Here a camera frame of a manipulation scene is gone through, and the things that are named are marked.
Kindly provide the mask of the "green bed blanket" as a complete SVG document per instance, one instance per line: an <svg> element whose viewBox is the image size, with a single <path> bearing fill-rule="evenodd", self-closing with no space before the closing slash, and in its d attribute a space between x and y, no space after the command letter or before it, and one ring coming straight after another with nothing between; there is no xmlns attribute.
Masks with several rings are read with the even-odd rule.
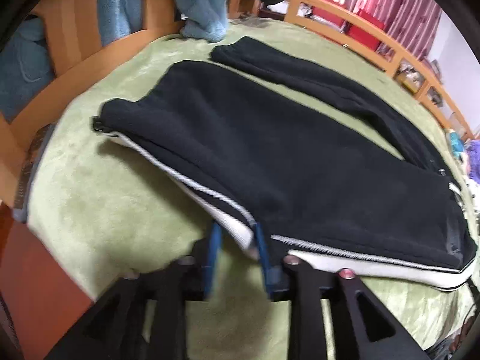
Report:
<svg viewBox="0 0 480 360"><path fill-rule="evenodd" d="M433 116L361 57L306 29L267 19L236 20L222 45L248 36L335 70L383 98L442 153L462 185L470 232L470 194ZM129 268L149 272L186 253L202 238L210 215L134 150L97 135L90 117L111 98L136 101L173 63L208 60L216 44L179 35L152 41L139 54L76 97L42 156L28 201L28 227L59 265L95 299ZM371 127L313 97L252 79L354 129L400 158ZM286 359L287 303L267 300L260 267L225 234L212 299L189 306L192 359ZM364 278L423 349L461 328L473 304L468 285L440 292L419 283Z"/></svg>

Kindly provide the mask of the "teal patterned cloth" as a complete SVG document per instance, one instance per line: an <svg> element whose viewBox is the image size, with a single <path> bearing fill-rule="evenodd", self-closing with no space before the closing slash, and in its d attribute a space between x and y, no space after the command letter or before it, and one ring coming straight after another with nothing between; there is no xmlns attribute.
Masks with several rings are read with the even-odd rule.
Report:
<svg viewBox="0 0 480 360"><path fill-rule="evenodd" d="M466 162L468 160L468 155L465 151L464 143L458 133L450 128L446 131L446 138L448 139L452 156L461 163Z"/></svg>

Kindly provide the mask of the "purple plush toy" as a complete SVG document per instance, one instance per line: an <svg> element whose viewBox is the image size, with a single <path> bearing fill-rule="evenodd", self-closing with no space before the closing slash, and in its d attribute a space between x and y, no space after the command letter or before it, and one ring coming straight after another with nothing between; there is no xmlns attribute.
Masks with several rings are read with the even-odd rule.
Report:
<svg viewBox="0 0 480 360"><path fill-rule="evenodd" d="M480 184L480 141L470 141L466 152L469 157L469 177Z"/></svg>

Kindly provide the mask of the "red chair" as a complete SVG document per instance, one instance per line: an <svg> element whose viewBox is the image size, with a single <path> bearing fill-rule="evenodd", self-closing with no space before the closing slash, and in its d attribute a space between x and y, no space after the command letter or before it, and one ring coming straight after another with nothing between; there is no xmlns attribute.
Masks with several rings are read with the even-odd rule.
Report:
<svg viewBox="0 0 480 360"><path fill-rule="evenodd" d="M362 28L346 22L345 19L340 18L326 10L318 7L312 8L312 14L309 16L311 20L315 20L320 24L327 25L340 33L346 33L349 37L362 43L364 46L374 51L380 46L380 41L370 33L367 33Z"/></svg>

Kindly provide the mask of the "light blue fleece garment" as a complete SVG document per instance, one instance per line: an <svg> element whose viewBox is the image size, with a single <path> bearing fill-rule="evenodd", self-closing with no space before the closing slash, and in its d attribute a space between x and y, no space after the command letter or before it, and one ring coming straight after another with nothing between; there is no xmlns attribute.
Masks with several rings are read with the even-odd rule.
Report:
<svg viewBox="0 0 480 360"><path fill-rule="evenodd" d="M174 0L186 16L181 33L209 42L223 40L229 22L227 0ZM143 0L97 0L97 25L105 47L143 27Z"/></svg>

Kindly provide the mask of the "wooden bed frame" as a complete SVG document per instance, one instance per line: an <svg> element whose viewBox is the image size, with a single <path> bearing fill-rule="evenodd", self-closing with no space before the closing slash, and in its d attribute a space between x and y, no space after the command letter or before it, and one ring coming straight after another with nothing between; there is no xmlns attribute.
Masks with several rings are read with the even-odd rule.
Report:
<svg viewBox="0 0 480 360"><path fill-rule="evenodd" d="M336 32L325 24L298 15L303 3L327 11L344 19L390 47L394 55L383 58L356 39ZM1 121L1 202L13 206L20 183L22 167L30 144L37 131L55 122L76 96L102 80L122 63L125 63L150 42L182 27L175 17L174 0L143 0L144 16L141 30L103 46L98 32L97 0L12 0L9 7L1 9L6 23L1 26L6 36L28 14L39 16L46 31L46 42L53 64L55 79L43 88L23 111L11 122ZM389 77L398 71L402 61L409 62L425 81L414 95L444 128L455 125L428 98L435 89L448 104L461 125L464 137L472 139L473 131L458 105L440 84L433 73L412 53L379 28L348 10L326 0L289 0L285 21L298 24L323 37L347 46L358 55L383 70Z"/></svg>

